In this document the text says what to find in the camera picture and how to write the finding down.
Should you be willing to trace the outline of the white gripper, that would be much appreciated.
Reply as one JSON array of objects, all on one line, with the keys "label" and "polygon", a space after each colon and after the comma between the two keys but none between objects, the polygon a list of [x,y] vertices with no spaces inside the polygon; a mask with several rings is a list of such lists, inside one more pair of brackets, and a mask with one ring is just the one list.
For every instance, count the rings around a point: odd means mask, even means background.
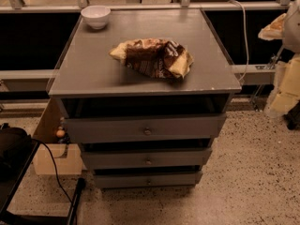
[{"label": "white gripper", "polygon": [[[283,38],[283,24],[286,14],[283,13],[266,25],[258,34],[263,40]],[[289,62],[279,61],[276,64],[274,89],[271,91],[264,112],[271,118],[287,114],[300,101],[300,54]]]}]

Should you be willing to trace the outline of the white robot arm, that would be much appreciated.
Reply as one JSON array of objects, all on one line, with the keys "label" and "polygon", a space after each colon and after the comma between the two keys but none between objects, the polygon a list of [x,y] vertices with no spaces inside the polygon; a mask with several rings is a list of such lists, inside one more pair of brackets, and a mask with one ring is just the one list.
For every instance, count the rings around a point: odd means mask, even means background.
[{"label": "white robot arm", "polygon": [[283,48],[294,53],[287,63],[276,63],[274,89],[264,109],[269,117],[280,117],[300,101],[300,0],[292,2],[286,13],[265,26],[258,38],[281,39]]}]

